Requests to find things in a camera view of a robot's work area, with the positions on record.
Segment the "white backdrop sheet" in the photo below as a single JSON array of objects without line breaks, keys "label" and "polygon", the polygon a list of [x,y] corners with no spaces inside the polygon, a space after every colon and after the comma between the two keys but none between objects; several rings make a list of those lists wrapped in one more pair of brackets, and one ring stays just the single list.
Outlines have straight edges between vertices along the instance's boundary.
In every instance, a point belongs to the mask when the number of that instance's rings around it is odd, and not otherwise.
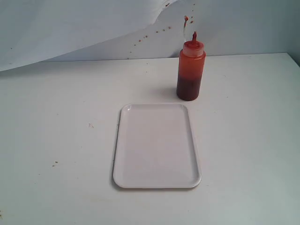
[{"label": "white backdrop sheet", "polygon": [[177,57],[193,32],[209,56],[287,53],[300,61],[297,0],[3,0],[0,68]]}]

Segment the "white rectangular plastic tray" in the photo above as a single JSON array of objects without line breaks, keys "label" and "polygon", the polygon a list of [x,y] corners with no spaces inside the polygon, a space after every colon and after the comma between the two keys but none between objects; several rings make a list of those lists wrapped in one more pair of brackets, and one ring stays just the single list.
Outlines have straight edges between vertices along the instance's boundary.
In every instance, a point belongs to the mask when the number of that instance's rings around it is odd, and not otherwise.
[{"label": "white rectangular plastic tray", "polygon": [[188,108],[129,104],[120,111],[112,172],[128,189],[190,189],[202,173]]}]

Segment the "red sauce squeeze bottle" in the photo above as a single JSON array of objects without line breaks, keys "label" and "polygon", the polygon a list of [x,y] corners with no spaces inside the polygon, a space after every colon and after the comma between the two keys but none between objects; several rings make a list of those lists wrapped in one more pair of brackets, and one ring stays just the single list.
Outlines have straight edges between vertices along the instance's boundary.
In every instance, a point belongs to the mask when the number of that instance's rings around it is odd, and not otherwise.
[{"label": "red sauce squeeze bottle", "polygon": [[197,39],[195,30],[192,39],[185,41],[179,53],[176,94],[184,101],[193,101],[200,93],[206,52],[204,43]]}]

